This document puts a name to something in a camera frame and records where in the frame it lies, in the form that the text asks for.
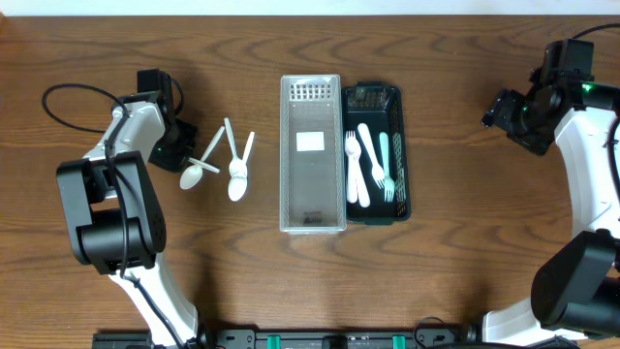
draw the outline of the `wooden table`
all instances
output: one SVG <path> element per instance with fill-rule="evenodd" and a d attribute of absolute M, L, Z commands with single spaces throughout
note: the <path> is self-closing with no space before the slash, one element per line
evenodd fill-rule
<path fill-rule="evenodd" d="M 99 330 L 145 323 L 123 291 L 73 257 L 55 169 L 99 135 L 53 122 L 41 94 L 83 82 L 135 92 L 136 71 L 178 79 L 180 117 L 199 151 L 229 116 L 256 131 L 250 188 L 227 198 L 226 174 L 195 190 L 149 165 L 168 222 L 166 254 L 190 301 L 216 327 L 412 328 L 463 322 L 529 295 L 538 268 L 571 237 L 557 147 L 537 157 L 480 119 L 501 87 L 525 92 L 547 44 L 611 17 L 6 18 L 0 27 L 0 338 L 5 348 L 86 348 Z M 620 84 L 618 31 L 592 34 L 597 81 Z M 413 214 L 333 237 L 278 229 L 279 86 L 329 74 L 403 92 Z M 50 107 L 107 128 L 110 102 L 67 90 Z M 227 145 L 211 162 L 226 167 Z M 606 340 L 588 347 L 619 346 Z"/>

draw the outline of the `white wall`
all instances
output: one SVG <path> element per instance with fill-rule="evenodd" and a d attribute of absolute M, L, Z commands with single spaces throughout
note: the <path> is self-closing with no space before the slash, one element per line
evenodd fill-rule
<path fill-rule="evenodd" d="M 618 0 L 0 0 L 5 16 L 620 15 Z"/>

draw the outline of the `transparent organizer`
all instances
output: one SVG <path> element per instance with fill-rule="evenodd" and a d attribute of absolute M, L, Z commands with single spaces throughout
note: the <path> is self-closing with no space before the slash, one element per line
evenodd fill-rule
<path fill-rule="evenodd" d="M 280 230 L 345 230 L 340 77 L 283 76 L 280 90 Z"/>

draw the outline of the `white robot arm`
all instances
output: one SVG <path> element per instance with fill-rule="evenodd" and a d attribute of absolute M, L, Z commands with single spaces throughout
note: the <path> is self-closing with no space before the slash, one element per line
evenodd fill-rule
<path fill-rule="evenodd" d="M 610 241 L 607 258 L 611 258 L 611 255 L 615 254 L 613 238 L 620 238 L 620 205 L 614 190 L 609 158 L 609 151 L 615 151 L 615 135 L 609 133 L 615 134 L 614 123 L 618 117 L 616 113 L 620 95 L 614 87 L 591 83 L 593 78 L 589 73 L 592 49 L 590 43 L 574 40 L 551 44 L 547 48 L 542 67 L 533 74 L 532 81 L 535 86 L 528 95 L 502 91 L 482 123 L 486 126 L 498 124 L 508 131 L 509 138 L 540 155 L 546 152 L 550 140 L 557 143 L 566 165 L 573 205 L 572 236 L 575 240 L 572 245 L 582 241 L 582 232 L 604 232 L 601 234 L 608 235 Z M 561 258 L 562 256 L 558 256 L 566 254 L 568 248 L 567 246 L 554 258 Z M 587 249 L 578 251 L 592 253 L 592 250 Z M 579 340 L 586 339 L 589 335 L 601 337 L 619 333 L 620 329 L 613 329 L 613 326 L 607 328 L 600 324 L 585 324 L 583 320 L 588 317 L 588 311 L 596 313 L 606 307 L 614 308 L 617 306 L 614 303 L 584 311 L 579 314 L 583 318 L 581 320 L 564 319 L 542 325 L 535 315 L 533 304 L 538 305 L 538 315 L 541 316 L 542 313 L 546 320 L 547 315 L 550 317 L 552 306 L 542 306 L 541 303 L 553 304 L 560 298 L 571 298 L 567 301 L 566 312 L 595 302 L 593 298 L 596 297 L 596 292 L 593 293 L 592 289 L 596 290 L 601 282 L 605 283 L 605 274 L 614 260 L 611 259 L 611 263 L 606 266 L 603 263 L 599 270 L 591 271 L 598 274 L 598 279 L 594 282 L 599 284 L 588 285 L 590 289 L 585 290 L 585 287 L 579 288 L 575 285 L 578 278 L 570 275 L 571 271 L 575 274 L 589 271 L 585 267 L 583 270 L 572 269 L 569 263 L 581 263 L 579 258 L 578 254 L 574 254 L 574 258 L 564 260 L 568 261 L 565 269 L 569 271 L 569 275 L 562 275 L 566 270 L 556 269 L 549 272 L 551 261 L 547 263 L 546 269 L 543 270 L 543 267 L 537 274 L 538 284 L 535 279 L 532 297 L 537 297 L 536 299 L 527 298 L 507 309 L 485 314 L 481 325 L 481 340 L 532 345 L 556 335 Z M 571 286 L 566 285 L 571 282 L 573 288 L 569 289 Z M 607 315 L 613 311 L 606 309 L 599 317 L 604 317 L 603 313 Z"/>
<path fill-rule="evenodd" d="M 101 141 L 81 160 L 61 164 L 57 180 L 77 259 L 125 290 L 151 329 L 153 345 L 185 347 L 199 340 L 199 314 L 164 257 L 166 224 L 144 164 L 150 160 L 180 170 L 196 129 L 174 118 L 166 73 L 141 71 L 138 85 L 138 94 L 119 100 L 124 108 L 112 109 Z M 118 187 L 113 176 L 119 178 Z M 124 204 L 120 209 L 90 208 L 116 197 Z"/>

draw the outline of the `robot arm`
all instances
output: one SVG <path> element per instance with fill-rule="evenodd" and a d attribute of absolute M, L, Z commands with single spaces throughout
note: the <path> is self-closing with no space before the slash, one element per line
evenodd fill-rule
<path fill-rule="evenodd" d="M 175 119 L 166 73 L 141 71 L 138 82 L 138 94 L 120 99 L 129 118 L 110 154 L 119 174 L 109 172 L 105 154 L 105 142 L 123 116 L 120 106 L 114 106 L 112 122 L 98 144 L 82 159 L 61 164 L 56 178 L 76 258 L 108 274 L 127 292 L 151 329 L 153 344 L 190 345 L 199 338 L 198 311 L 179 290 L 164 258 L 166 224 L 144 164 L 150 160 L 167 170 L 180 170 L 193 150 L 196 128 Z M 120 275 L 120 209 L 91 207 L 117 197 L 112 175 L 119 178 L 129 225 L 125 278 Z"/>
<path fill-rule="evenodd" d="M 576 340 L 620 334 L 614 320 L 620 302 L 610 296 L 620 285 L 606 277 L 620 241 L 620 206 L 608 156 L 616 143 L 610 133 L 615 133 L 620 92 L 593 83 L 593 49 L 577 40 L 549 45 L 531 76 L 530 92 L 501 91 L 482 119 L 539 155 L 556 142 L 573 204 L 573 240 L 539 270 L 531 298 L 484 316 L 482 341 L 531 345 L 555 335 Z"/>

